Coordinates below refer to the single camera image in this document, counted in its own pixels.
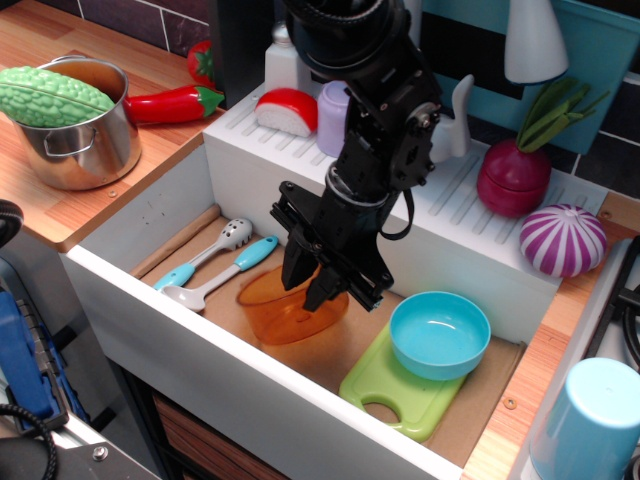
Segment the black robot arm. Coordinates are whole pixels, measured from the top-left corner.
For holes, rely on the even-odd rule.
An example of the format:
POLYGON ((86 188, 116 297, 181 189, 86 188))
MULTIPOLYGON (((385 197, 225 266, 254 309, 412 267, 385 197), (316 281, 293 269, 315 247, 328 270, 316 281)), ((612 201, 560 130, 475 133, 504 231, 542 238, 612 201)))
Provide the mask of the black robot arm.
POLYGON ((377 242, 398 200, 433 171, 440 87, 409 35, 400 1, 290 1, 286 26, 318 77, 346 84, 344 144, 315 195, 285 181, 272 216, 286 229, 281 280, 307 288, 304 308, 342 293, 374 309, 393 284, 377 242))

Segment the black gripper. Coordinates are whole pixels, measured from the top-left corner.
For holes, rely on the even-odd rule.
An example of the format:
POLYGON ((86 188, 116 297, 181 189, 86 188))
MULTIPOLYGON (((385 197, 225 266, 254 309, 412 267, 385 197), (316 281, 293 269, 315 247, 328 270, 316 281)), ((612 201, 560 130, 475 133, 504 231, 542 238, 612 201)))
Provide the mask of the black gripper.
POLYGON ((284 289, 311 280, 303 304, 309 312, 343 292, 365 310, 376 309, 394 282, 377 244, 394 197, 360 202, 332 184, 318 196, 291 181, 279 192, 271 215, 287 231, 284 289))

